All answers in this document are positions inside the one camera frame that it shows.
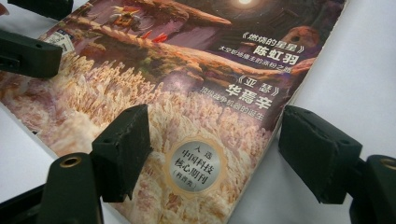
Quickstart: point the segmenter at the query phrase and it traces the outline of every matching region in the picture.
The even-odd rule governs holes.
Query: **glowing orb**
[[[251,0],[239,0],[239,3],[244,5],[249,4],[250,2]]]

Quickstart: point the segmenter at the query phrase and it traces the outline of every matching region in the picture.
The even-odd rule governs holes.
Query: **round sticker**
[[[198,192],[215,183],[220,167],[219,155],[212,146],[191,141],[176,149],[170,161],[169,175],[179,188]]]

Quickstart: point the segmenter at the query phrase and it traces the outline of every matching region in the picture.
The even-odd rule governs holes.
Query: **cover illustration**
[[[147,104],[131,223],[225,223],[343,0],[91,0],[41,38],[59,74],[0,72],[0,100],[58,156]]]

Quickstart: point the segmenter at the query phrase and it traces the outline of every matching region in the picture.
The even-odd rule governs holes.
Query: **magazine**
[[[58,156],[148,105],[131,223],[225,223],[345,1],[91,0],[40,38],[59,74],[0,73],[0,100]]]

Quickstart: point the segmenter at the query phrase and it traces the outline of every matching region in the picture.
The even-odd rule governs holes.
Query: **white table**
[[[84,0],[75,0],[74,8]],[[0,29],[38,37],[56,21],[18,7]],[[312,67],[295,105],[309,109],[363,144],[361,158],[396,158],[396,1],[350,0]],[[0,202],[43,184],[54,154],[0,105]],[[278,153],[269,148],[230,223],[350,223],[351,198],[319,204]],[[127,223],[105,206],[106,223]]]

